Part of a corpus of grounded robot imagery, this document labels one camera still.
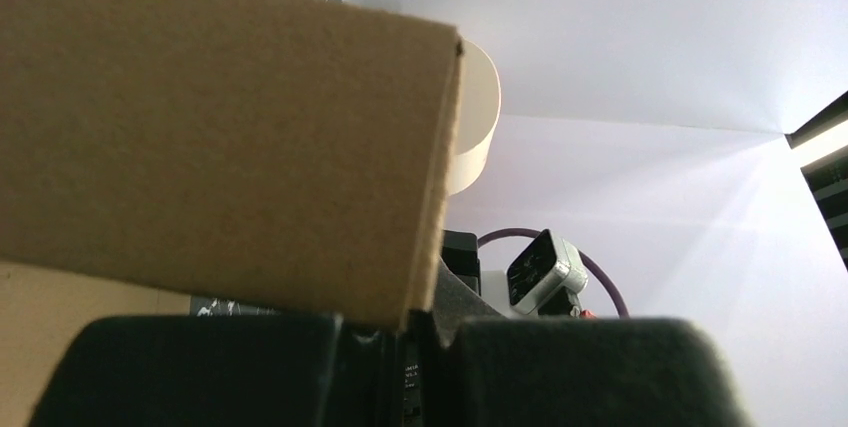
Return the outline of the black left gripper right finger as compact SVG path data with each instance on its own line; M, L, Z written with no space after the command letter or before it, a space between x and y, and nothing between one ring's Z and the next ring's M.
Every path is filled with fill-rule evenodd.
M510 319L447 268L413 315L429 426L748 426L713 343L675 319Z

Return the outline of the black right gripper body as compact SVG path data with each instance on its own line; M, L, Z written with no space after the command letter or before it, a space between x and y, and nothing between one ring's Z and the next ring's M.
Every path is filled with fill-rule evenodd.
M475 234L468 232L447 231L444 234L442 260L446 264L448 270L455 274L464 284L470 287L472 291L492 305L498 312L513 318L538 317L538 315L522 315L511 309L508 297L506 271L509 265L542 231L543 230L498 230L482 237L478 237ZM529 240L529 244L514 260L509 263L508 267L503 272L503 279L498 281L493 289L485 288L482 264L479 257L480 247L494 240L513 237L527 238ZM581 318L582 316L583 307L580 315L572 318Z

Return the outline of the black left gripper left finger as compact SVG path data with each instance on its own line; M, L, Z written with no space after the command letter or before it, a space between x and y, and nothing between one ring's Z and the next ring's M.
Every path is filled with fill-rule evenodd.
M33 426L398 426L390 335L337 315L119 316L73 339Z

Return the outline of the brown cardboard box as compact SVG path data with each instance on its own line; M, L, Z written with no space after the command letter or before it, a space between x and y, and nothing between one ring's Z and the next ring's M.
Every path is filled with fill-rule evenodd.
M1 422L119 316L431 307L463 41L327 0L1 0Z

